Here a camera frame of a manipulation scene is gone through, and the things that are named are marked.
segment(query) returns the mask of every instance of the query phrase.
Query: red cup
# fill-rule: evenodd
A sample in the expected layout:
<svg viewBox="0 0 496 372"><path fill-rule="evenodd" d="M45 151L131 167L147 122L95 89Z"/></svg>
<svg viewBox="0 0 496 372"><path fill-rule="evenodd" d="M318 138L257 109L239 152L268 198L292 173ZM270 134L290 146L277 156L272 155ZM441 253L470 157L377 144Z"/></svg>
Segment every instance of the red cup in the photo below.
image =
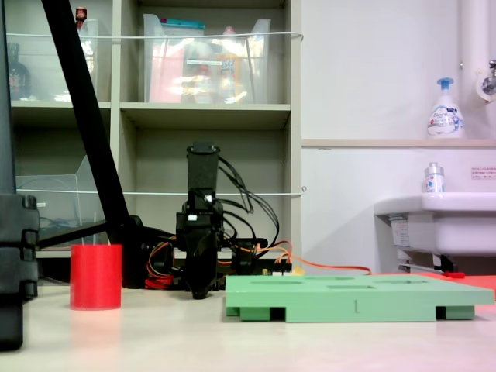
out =
<svg viewBox="0 0 496 372"><path fill-rule="evenodd" d="M122 246L72 246L71 309L120 308L121 282Z"/></svg>

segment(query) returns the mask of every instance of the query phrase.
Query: glass bottle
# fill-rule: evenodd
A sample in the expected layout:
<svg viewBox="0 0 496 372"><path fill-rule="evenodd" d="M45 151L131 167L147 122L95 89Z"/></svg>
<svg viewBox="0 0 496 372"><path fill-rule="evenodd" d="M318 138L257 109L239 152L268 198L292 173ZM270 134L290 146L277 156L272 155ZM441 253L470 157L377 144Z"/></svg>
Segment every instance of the glass bottle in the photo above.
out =
<svg viewBox="0 0 496 372"><path fill-rule="evenodd" d="M7 43L10 99L13 101L29 98L31 95L31 74L26 66L19 62L19 49L18 43Z"/></svg>

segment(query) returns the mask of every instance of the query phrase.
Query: white sink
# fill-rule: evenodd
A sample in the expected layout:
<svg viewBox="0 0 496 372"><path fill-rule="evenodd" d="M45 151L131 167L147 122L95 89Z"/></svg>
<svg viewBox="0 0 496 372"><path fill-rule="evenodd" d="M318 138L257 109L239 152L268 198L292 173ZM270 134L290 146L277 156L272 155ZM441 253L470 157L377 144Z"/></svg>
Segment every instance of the white sink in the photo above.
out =
<svg viewBox="0 0 496 372"><path fill-rule="evenodd" d="M496 255L496 193L425 193L378 202L394 244L434 254Z"/></svg>

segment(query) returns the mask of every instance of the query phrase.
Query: clear plastic bin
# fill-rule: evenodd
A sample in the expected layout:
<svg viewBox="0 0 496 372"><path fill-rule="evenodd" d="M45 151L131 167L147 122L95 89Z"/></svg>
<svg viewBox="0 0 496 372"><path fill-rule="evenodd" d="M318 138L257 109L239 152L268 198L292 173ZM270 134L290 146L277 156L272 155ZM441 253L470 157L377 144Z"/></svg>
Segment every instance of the clear plastic bin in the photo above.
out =
<svg viewBox="0 0 496 372"><path fill-rule="evenodd" d="M110 101L112 41L110 39L95 39L94 36L109 36L109 31L103 22L99 22L97 19L87 19L80 32L81 45L97 99L101 102L107 102ZM51 37L7 36L7 43L9 44L12 100L71 101L57 50ZM15 44L19 45L17 47L18 64L14 61L15 58L12 58L12 46ZM19 88L19 84L24 84L25 87Z"/></svg>
<svg viewBox="0 0 496 372"><path fill-rule="evenodd" d="M40 238L52 235L62 229L84 226L104 219L102 205L96 193L22 191L23 189L96 191L87 157L84 157L76 174L17 176L15 179L18 193L36 197L40 211ZM81 243L106 243L106 241L105 234L97 234L64 243L62 246Z"/></svg>
<svg viewBox="0 0 496 372"><path fill-rule="evenodd" d="M143 15L145 36L164 36L155 15ZM267 33L259 19L252 33ZM267 35L145 39L145 102L268 103Z"/></svg>

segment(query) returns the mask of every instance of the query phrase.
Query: light green pallet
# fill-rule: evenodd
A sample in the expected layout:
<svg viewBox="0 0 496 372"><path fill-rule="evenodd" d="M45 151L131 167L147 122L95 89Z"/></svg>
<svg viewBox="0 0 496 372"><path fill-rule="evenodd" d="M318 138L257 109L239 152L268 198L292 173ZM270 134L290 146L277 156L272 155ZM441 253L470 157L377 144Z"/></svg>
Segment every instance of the light green pallet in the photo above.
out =
<svg viewBox="0 0 496 372"><path fill-rule="evenodd" d="M418 275L227 277L226 314L242 321L426 322L473 319L494 292Z"/></svg>

